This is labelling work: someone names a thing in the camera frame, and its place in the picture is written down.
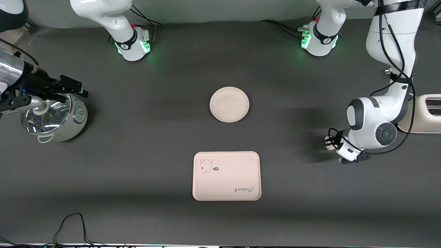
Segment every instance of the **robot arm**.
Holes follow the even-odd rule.
[[[369,0],[316,0],[322,9],[318,20],[303,25],[304,40],[301,48],[314,56],[327,55],[336,44],[338,32],[346,20],[344,8],[373,6]]]
[[[328,148],[338,146],[337,153],[342,158],[354,161],[360,150],[387,147],[395,141],[397,130],[393,124],[403,119],[407,110],[407,96],[416,59],[415,35],[425,3],[426,0],[375,1],[377,9],[366,49],[375,60],[392,68],[390,87],[384,95],[351,101],[346,110],[350,128],[325,140]]]
[[[136,61],[150,52],[148,30],[132,27],[121,13],[129,10],[132,0],[71,0],[77,15],[103,26],[115,40],[118,52],[128,61]]]

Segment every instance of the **logo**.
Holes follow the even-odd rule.
[[[249,186],[247,188],[236,188],[234,192],[248,192],[251,193],[254,191],[254,186]]]
[[[331,38],[326,38],[326,39],[323,40],[323,43],[329,44],[331,41],[332,41]]]
[[[213,166],[213,159],[202,159],[201,160],[202,173],[210,173],[212,166]]]

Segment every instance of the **gray wall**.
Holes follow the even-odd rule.
[[[95,27],[98,24],[77,16],[69,0],[27,0],[30,19],[39,26],[57,28]],[[205,23],[218,21],[291,20],[311,16],[314,0],[134,0],[145,16],[162,23]],[[349,19],[371,18],[373,8],[347,9]],[[131,23],[144,24],[130,11]]]

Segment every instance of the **rice cooker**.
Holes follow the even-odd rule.
[[[22,127],[37,135],[40,143],[62,142],[74,138],[84,128],[87,108],[72,94],[62,94],[66,102],[46,100],[42,107],[20,113]]]

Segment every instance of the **cable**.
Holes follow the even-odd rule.
[[[320,5],[315,9],[314,14],[312,14],[312,20],[313,20],[313,21],[314,21],[315,13],[317,13],[317,10],[318,10],[318,9],[320,9]]]
[[[274,21],[274,20],[269,20],[269,19],[265,19],[265,20],[262,20],[261,22],[266,22],[266,23],[274,23],[274,24],[276,24],[276,25],[280,25],[280,26],[282,26],[282,27],[284,27],[284,28],[286,28],[286,29],[289,29],[289,30],[295,30],[295,31],[297,31],[297,28],[294,28],[294,27],[290,27],[290,26],[288,26],[288,25],[285,25],[285,24],[283,24],[283,23],[281,23],[281,22],[278,22],[278,21]]]
[[[32,24],[33,26],[36,26],[36,24],[35,24],[31,19],[28,19],[28,21],[29,21],[29,23]]]
[[[139,12],[139,14],[138,13],[136,13],[135,11],[133,11],[132,9],[130,9],[133,13],[135,13],[137,16],[139,16],[139,17],[141,17],[141,18],[144,18],[145,20],[147,20],[150,24],[152,24],[152,25],[154,25],[152,22],[154,22],[154,23],[157,23],[157,24],[159,24],[159,25],[161,25],[162,26],[162,23],[159,23],[159,22],[157,22],[157,21],[153,21],[153,20],[151,20],[151,19],[148,19],[141,11],[139,11],[139,9],[136,7],[136,6],[134,6],[133,4],[132,4],[132,6]]]
[[[291,37],[293,37],[293,38],[297,38],[297,39],[303,39],[303,37],[301,37],[301,36],[295,36],[295,35],[289,33],[289,32],[286,30],[286,29],[288,29],[288,30],[295,30],[295,31],[297,31],[296,28],[293,28],[293,27],[287,26],[287,25],[285,25],[285,24],[283,24],[283,23],[280,23],[280,22],[278,22],[278,21],[274,21],[274,20],[262,20],[261,22],[274,23],[277,27],[279,27],[280,29],[282,29],[282,30],[283,30],[285,33],[287,33],[289,36],[291,36]]]
[[[18,46],[14,45],[14,44],[12,44],[12,43],[10,43],[10,42],[8,42],[8,41],[2,39],[2,38],[0,38],[0,41],[3,42],[3,43],[5,43],[5,44],[7,44],[7,45],[10,45],[11,47],[15,48],[16,50],[19,50],[20,52],[22,52],[22,53],[24,53],[26,56],[28,56],[28,58],[32,59],[32,61],[34,62],[34,67],[33,67],[32,70],[31,70],[31,73],[32,73],[32,74],[34,74],[35,72],[38,71],[38,65],[39,65],[39,63],[37,62],[37,60],[36,60],[34,57],[32,57],[30,54],[28,54],[28,52],[26,52],[25,50],[19,48]]]
[[[88,243],[88,244],[91,244],[91,245],[93,245],[93,246],[95,246],[94,243],[96,243],[96,244],[102,244],[102,243],[99,243],[99,242],[91,241],[90,239],[87,238],[86,225],[84,224],[84,218],[83,218],[83,215],[82,215],[81,213],[73,213],[73,214],[70,214],[70,215],[66,216],[66,217],[63,219],[63,221],[61,222],[60,228],[59,228],[58,231],[54,234],[54,237],[53,237],[53,239],[52,239],[53,243],[54,243],[54,244],[58,244],[56,238],[58,237],[58,234],[60,233],[61,229],[63,228],[64,221],[66,221],[66,219],[69,218],[69,217],[71,217],[72,215],[76,215],[76,214],[78,214],[78,215],[81,217],[81,223],[82,223],[82,227],[83,227],[83,239],[84,239],[84,242],[86,242],[86,243]]]
[[[19,48],[18,46],[14,45],[14,44],[12,44],[12,43],[10,43],[10,42],[2,39],[2,38],[0,38],[0,41],[5,43],[5,44],[7,44],[7,45],[10,45],[11,47],[15,48],[16,50],[19,50],[22,53],[26,54],[26,56],[28,56],[30,59],[32,59],[32,61],[34,62],[35,65],[39,65],[37,60],[34,57],[32,57],[30,54],[28,54],[25,50]]]
[[[378,5],[379,5],[379,6],[383,6],[383,5],[384,5],[383,0],[378,0]],[[396,44],[396,46],[397,46],[398,52],[399,52],[399,54],[400,54],[401,61],[402,61],[402,69],[399,69],[399,68],[397,67],[397,65],[391,60],[391,58],[389,57],[389,55],[388,55],[388,53],[387,53],[387,51],[386,51],[386,49],[385,49],[385,46],[384,46],[384,40],[383,40],[383,25],[382,25],[382,21],[383,21],[383,20],[382,20],[382,19],[383,19],[382,16],[383,16],[383,15],[384,15],[384,17],[385,17],[385,19],[386,19],[387,26],[388,26],[388,28],[390,29],[390,33],[391,33],[391,35],[392,35],[392,38],[393,38],[393,40],[394,40],[394,42],[395,42],[395,44]],[[379,29],[380,29],[380,30],[379,30],[379,35],[380,35],[381,49],[383,50],[383,53],[385,54],[385,56],[386,56],[386,58],[388,59],[388,61],[392,64],[392,66],[400,72],[398,78],[399,78],[401,75],[404,75],[407,79],[410,79],[409,76],[406,75],[406,74],[403,72],[403,71],[404,71],[404,56],[403,56],[403,52],[402,52],[402,50],[401,50],[401,47],[400,47],[400,45],[399,45],[399,43],[398,43],[398,40],[397,40],[397,38],[396,38],[396,36],[395,36],[395,33],[393,32],[392,26],[390,25],[389,20],[388,20],[386,14],[379,15]],[[392,84],[394,84],[395,82],[396,82],[396,80],[394,80],[394,81],[393,81],[392,83],[390,83],[388,86],[383,87],[382,89],[373,92],[370,96],[372,96],[374,93],[376,93],[376,92],[378,92],[378,91],[381,91],[381,90],[384,90],[384,89],[390,87],[390,86],[391,86]],[[403,143],[407,140],[407,138],[409,137],[409,135],[410,135],[410,133],[411,133],[411,131],[412,131],[412,127],[413,127],[413,123],[414,123],[414,118],[415,118],[415,102],[416,102],[415,87],[414,87],[413,83],[409,83],[409,86],[412,88],[412,93],[413,93],[413,103],[412,103],[412,116],[411,116],[411,122],[410,122],[410,125],[409,125],[409,131],[407,131],[406,136],[404,137],[404,139],[401,141],[401,143],[400,143],[398,146],[396,146],[395,148],[393,148],[393,149],[391,149],[391,150],[388,150],[388,151],[373,153],[373,152],[367,152],[367,151],[363,151],[363,150],[359,149],[358,147],[356,147],[356,146],[354,146],[352,143],[350,143],[350,142],[349,142],[349,141],[348,141],[343,135],[340,135],[340,137],[341,137],[344,141],[346,141],[349,145],[351,145],[353,148],[355,148],[356,150],[360,151],[361,153],[370,154],[370,155],[382,155],[382,154],[387,154],[387,153],[393,152],[393,151],[397,150],[398,148],[400,148],[400,147],[403,145]],[[328,136],[329,136],[329,137],[331,137],[331,130],[336,131],[336,132],[337,132],[337,135],[338,135],[338,133],[339,133],[338,130],[336,130],[335,128],[330,128],[330,129],[328,130]]]
[[[153,31],[153,39],[152,42],[155,41],[156,39],[156,28],[158,27],[158,25],[155,25],[155,31]]]
[[[137,15],[137,16],[143,18],[143,19],[146,19],[151,25],[154,25],[154,24],[153,24],[149,19],[147,19],[145,16],[142,16],[142,15],[136,13],[136,12],[135,12],[134,10],[132,10],[132,9],[130,9],[130,11],[133,12],[135,15]]]
[[[401,143],[398,145],[398,146],[396,146],[395,148],[393,148],[393,149],[391,149],[391,150],[388,150],[388,151],[384,151],[384,152],[367,152],[367,151],[364,151],[364,150],[361,150],[361,149],[359,149],[358,147],[356,147],[356,146],[354,146],[351,142],[349,142],[343,135],[340,135],[340,137],[343,139],[343,140],[345,140],[349,145],[351,145],[353,148],[355,148],[356,150],[358,150],[358,151],[360,151],[360,152],[362,152],[362,153],[365,153],[365,154],[370,154],[370,155],[383,155],[383,154],[387,154],[387,153],[391,153],[391,152],[393,152],[393,151],[395,151],[395,150],[397,150],[398,148],[400,148],[403,144],[404,144],[404,142],[407,140],[407,138],[409,137],[409,135],[410,135],[410,133],[411,133],[411,130],[412,130],[412,127],[413,127],[413,123],[414,123],[414,117],[415,117],[415,87],[413,86],[413,84],[411,84],[410,85],[411,86],[411,88],[412,88],[412,92],[413,92],[413,103],[412,103],[412,116],[411,116],[411,123],[410,123],[410,125],[409,125],[409,131],[406,133],[406,136],[404,137],[404,139],[401,141]],[[333,131],[336,131],[337,133],[338,133],[338,130],[337,129],[335,129],[335,128],[330,128],[329,130],[328,130],[328,136],[329,137],[332,137],[332,136],[330,136],[331,135],[331,130],[333,130]]]
[[[312,18],[312,20],[315,20],[315,18],[321,13],[321,10]]]
[[[112,35],[109,35],[109,38],[107,38],[107,41],[108,41],[110,44],[114,44],[115,40],[113,40],[113,42],[112,42],[112,41],[110,40],[110,38],[113,39]]]
[[[26,248],[39,248],[39,247],[44,247],[44,246],[47,246],[47,245],[53,244],[53,243],[47,243],[47,244],[43,244],[43,245],[15,244],[15,243],[12,243],[12,242],[10,242],[9,240],[7,240],[7,239],[5,239],[5,238],[2,238],[2,237],[0,237],[0,241],[3,242],[3,243],[11,244],[11,245],[13,245],[13,246],[15,246],[15,247],[26,247]]]

